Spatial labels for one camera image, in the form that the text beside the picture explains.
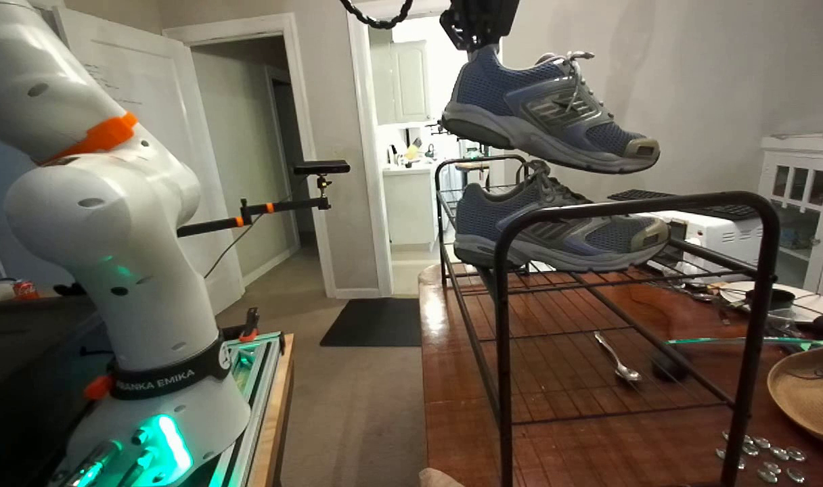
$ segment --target cable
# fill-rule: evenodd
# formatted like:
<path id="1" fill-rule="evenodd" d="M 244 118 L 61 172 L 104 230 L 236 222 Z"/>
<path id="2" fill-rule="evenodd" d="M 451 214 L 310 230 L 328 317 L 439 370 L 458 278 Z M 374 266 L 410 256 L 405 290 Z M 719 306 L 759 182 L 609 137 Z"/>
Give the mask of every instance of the cable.
<path id="1" fill-rule="evenodd" d="M 363 21 L 363 25 L 368 25 L 368 26 L 374 26 L 374 29 L 393 29 L 395 25 L 402 25 L 402 21 L 410 15 L 416 0 L 405 0 L 402 14 L 395 14 L 395 15 L 388 19 L 388 21 L 363 15 L 363 14 L 353 6 L 353 0 L 340 0 L 340 2 L 348 9 L 348 14 L 357 15 L 357 21 Z"/>
<path id="2" fill-rule="evenodd" d="M 253 225 L 242 233 L 242 234 L 236 234 L 226 249 L 222 249 L 222 255 L 214 260 L 214 266 L 203 272 L 203 278 L 208 278 L 214 270 L 217 270 L 217 266 L 226 260 L 226 255 L 236 247 L 236 243 L 242 243 L 242 239 L 257 225 L 257 218 L 261 218 L 261 214 L 256 214 L 253 217 Z"/>

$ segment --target sneaker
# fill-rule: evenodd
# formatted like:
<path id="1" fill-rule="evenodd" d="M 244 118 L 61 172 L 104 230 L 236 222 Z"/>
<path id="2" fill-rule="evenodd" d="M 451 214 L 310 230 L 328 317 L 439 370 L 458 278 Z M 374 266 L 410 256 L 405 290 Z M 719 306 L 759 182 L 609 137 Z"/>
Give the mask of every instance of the sneaker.
<path id="1" fill-rule="evenodd" d="M 627 133 L 589 90 L 577 59 L 543 57 L 508 69 L 495 45 L 476 49 L 458 76 L 443 124 L 495 148 L 524 148 L 556 165 L 594 172 L 638 172 L 659 161 L 659 141 Z"/>
<path id="2" fill-rule="evenodd" d="M 550 178 L 548 161 L 535 161 L 535 176 L 510 194 L 487 194 L 470 183 L 458 202 L 456 255 L 476 267 L 494 267 L 495 241 L 508 225 L 528 211 L 592 202 L 558 178 Z M 647 263 L 669 241 L 669 222 L 654 217 L 594 217 L 566 222 L 539 222 L 524 230 L 510 266 L 531 260 L 558 270 L 617 270 Z"/>

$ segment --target wooden table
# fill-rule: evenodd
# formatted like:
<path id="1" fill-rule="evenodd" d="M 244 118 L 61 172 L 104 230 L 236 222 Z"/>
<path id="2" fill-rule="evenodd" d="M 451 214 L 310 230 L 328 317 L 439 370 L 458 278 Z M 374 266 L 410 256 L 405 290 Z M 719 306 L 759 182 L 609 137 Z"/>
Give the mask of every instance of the wooden table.
<path id="1" fill-rule="evenodd" d="M 624 285 L 602 290 L 609 303 L 659 339 L 742 336 L 746 317 L 727 306 L 698 303 L 663 285 Z M 422 379 L 428 466 L 463 483 L 499 483 L 499 427 L 482 379 L 495 370 L 495 320 L 486 287 L 463 290 L 476 363 L 458 294 L 443 291 L 434 272 L 422 285 Z M 615 386 L 609 356 L 592 333 L 602 331 L 627 363 L 642 367 L 642 389 Z M 735 391 L 739 347 L 701 352 L 694 360 L 724 391 Z M 803 432 L 777 410 L 763 379 L 784 352 L 767 349 L 757 386 L 750 435 L 797 445 L 809 459 L 799 466 L 809 483 L 823 483 L 823 443 Z M 513 298 L 513 409 L 516 409 L 516 483 L 719 483 L 731 409 L 707 398 L 694 382 L 654 379 L 651 347 L 586 290 Z M 739 483 L 762 483 L 749 458 Z"/>

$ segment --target floor mat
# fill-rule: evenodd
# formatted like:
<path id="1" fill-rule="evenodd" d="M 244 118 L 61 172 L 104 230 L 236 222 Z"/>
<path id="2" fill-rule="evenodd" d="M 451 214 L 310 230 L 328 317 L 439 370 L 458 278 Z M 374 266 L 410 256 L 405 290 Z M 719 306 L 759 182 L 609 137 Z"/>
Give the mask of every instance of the floor mat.
<path id="1" fill-rule="evenodd" d="M 418 301 L 351 301 L 322 347 L 420 347 Z"/>

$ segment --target wall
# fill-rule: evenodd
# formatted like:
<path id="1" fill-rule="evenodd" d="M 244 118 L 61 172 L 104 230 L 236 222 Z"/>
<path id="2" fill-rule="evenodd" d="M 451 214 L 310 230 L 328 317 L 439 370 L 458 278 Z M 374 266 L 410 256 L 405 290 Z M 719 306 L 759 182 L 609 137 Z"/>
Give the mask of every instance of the wall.
<path id="1" fill-rule="evenodd" d="M 265 50 L 265 41 L 194 50 L 229 207 L 242 197 L 264 202 L 286 199 L 291 191 Z M 292 249 L 292 214 L 264 217 L 236 247 L 244 278 L 253 280 Z"/>
<path id="2" fill-rule="evenodd" d="M 166 26 L 295 14 L 311 106 L 315 156 L 342 156 L 353 172 L 330 186 L 328 239 L 340 290 L 380 287 L 360 147 L 348 10 L 340 0 L 161 0 Z"/>
<path id="3" fill-rule="evenodd" d="M 164 14 L 154 0 L 66 0 L 68 9 L 112 19 L 139 29 L 164 33 Z"/>
<path id="4" fill-rule="evenodd" d="M 586 194 L 627 186 L 757 190 L 762 137 L 823 130 L 823 0 L 527 0 L 508 65 L 592 49 L 609 110 L 663 142 L 638 176 L 558 176 Z"/>

